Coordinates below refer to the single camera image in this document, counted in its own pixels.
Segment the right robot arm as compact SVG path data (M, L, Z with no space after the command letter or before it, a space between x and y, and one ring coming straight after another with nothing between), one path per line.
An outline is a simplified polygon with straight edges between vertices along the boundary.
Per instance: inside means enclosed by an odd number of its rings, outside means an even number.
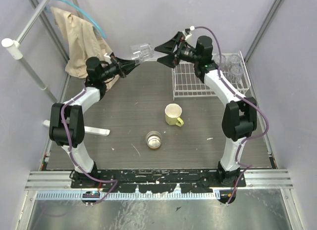
M196 77L211 88L224 105L221 127L226 143L216 178L220 186L229 187L240 175L240 152L245 146L243 140L257 128L257 101L253 97L245 97L228 82L220 65L212 59L210 37L200 36L196 46L192 46L187 42L190 36L189 30L177 32L154 50L164 54L157 61L167 67L175 68L180 61L192 63Z

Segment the clear plastic cup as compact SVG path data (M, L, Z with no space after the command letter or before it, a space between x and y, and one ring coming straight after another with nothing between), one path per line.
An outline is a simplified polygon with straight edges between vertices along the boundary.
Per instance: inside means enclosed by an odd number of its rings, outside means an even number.
M226 69L226 56L224 54L215 54L213 60L220 67L221 71L224 72Z
M238 84L243 76L243 68L240 65L233 65L229 69L229 79L232 84Z
M230 54L227 58L228 66L240 65L241 56L239 54Z
M132 50L132 60L145 62L154 57L154 49L150 44L139 44L130 47Z

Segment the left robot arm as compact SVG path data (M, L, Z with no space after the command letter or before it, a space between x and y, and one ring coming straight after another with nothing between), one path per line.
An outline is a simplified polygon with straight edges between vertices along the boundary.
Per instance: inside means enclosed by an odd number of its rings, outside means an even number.
M80 180L87 188L95 188L103 180L84 145L84 113L104 97L107 80L116 76L125 78L137 66L136 60L121 59L114 54L106 61L90 57L86 61L87 77L82 91L69 101L52 105L49 137L69 156L74 165L73 179Z

